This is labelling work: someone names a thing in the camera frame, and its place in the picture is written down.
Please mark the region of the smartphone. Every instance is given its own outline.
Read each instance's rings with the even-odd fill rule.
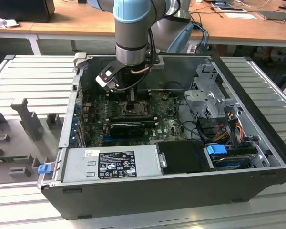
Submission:
[[[242,8],[230,8],[230,7],[219,7],[222,11],[236,11],[236,12],[246,12]]]

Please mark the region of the blue drive latch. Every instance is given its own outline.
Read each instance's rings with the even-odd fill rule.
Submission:
[[[206,150],[209,154],[226,154],[227,150],[224,145],[209,145]]]
[[[51,165],[40,165],[37,172],[38,174],[51,173]]]

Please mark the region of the computer case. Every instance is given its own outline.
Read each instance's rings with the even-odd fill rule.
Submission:
[[[53,0],[0,0],[0,18],[47,23],[55,11]]]

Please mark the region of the blue wire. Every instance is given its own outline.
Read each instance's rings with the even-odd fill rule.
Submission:
[[[205,32],[205,29],[202,28],[200,25],[198,25],[198,24],[196,24],[196,23],[194,23],[194,22],[192,22],[192,23],[193,23],[193,25],[197,26],[197,27],[204,33],[204,47],[203,47],[202,50],[201,50],[201,54],[202,54],[202,53],[204,53],[204,49],[205,49],[205,47],[206,47],[206,39],[207,39],[207,37],[206,37],[206,32]]]

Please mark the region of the power supply label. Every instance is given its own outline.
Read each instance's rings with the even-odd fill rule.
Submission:
[[[99,153],[99,179],[136,176],[134,151]]]

